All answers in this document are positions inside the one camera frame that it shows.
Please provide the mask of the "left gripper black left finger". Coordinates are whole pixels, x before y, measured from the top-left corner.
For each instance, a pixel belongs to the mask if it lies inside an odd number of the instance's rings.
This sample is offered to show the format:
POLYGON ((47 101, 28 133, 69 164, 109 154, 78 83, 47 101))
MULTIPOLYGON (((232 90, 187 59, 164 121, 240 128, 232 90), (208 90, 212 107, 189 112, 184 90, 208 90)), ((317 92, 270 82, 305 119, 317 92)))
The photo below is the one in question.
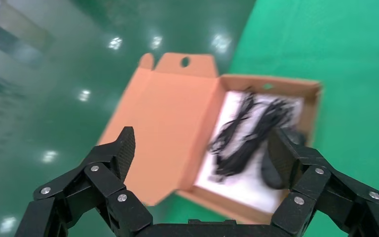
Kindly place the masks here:
POLYGON ((124 181, 135 154, 134 129, 95 146, 74 169, 39 186, 16 231, 18 237, 66 237, 91 209, 117 237, 135 237, 153 217, 124 181))

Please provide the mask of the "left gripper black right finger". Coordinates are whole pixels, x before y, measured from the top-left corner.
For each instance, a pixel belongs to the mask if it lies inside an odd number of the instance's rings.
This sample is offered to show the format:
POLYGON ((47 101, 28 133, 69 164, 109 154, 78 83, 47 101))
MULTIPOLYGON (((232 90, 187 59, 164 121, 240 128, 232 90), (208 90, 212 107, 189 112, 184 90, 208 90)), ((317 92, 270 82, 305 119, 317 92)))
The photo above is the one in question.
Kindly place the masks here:
POLYGON ((316 149, 293 143, 283 128, 270 133, 268 153, 289 189, 272 226, 301 237, 320 211, 350 237, 379 237, 379 190, 337 171, 316 149))

